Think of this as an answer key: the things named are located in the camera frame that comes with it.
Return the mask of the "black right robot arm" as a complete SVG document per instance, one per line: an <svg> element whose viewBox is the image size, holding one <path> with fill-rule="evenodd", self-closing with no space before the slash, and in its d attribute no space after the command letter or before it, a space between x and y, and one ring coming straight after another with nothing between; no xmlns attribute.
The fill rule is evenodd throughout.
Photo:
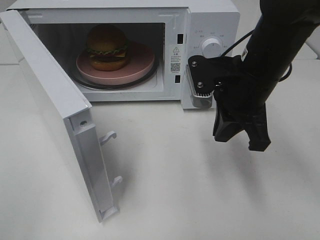
<svg viewBox="0 0 320 240"><path fill-rule="evenodd" d="M227 142L241 131L251 151L270 144L266 101L290 72L290 64L320 24L317 0L262 0L261 17L243 56L220 57L214 64L217 113L214 139Z"/></svg>

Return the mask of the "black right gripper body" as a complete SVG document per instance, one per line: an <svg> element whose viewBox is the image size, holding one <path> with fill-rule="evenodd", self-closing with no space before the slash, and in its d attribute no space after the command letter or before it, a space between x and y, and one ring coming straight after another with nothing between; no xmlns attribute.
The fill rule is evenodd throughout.
<svg viewBox="0 0 320 240"><path fill-rule="evenodd" d="M269 97L269 82L265 77L249 69L236 57L216 57L213 92L217 103L215 125L220 124L224 115L228 121L246 125L265 125L267 114L265 102Z"/></svg>

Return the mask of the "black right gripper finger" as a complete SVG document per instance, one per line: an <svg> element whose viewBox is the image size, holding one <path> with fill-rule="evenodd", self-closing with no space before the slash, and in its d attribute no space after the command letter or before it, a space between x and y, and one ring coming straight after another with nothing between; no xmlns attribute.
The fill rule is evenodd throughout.
<svg viewBox="0 0 320 240"><path fill-rule="evenodd" d="M264 152L270 145L271 140L268 135L268 127L266 121L246 122L244 130L249 137L250 151Z"/></svg>
<svg viewBox="0 0 320 240"><path fill-rule="evenodd" d="M228 112L225 112L222 109L216 110L212 133L215 141L223 143L228 142L243 130L242 126Z"/></svg>

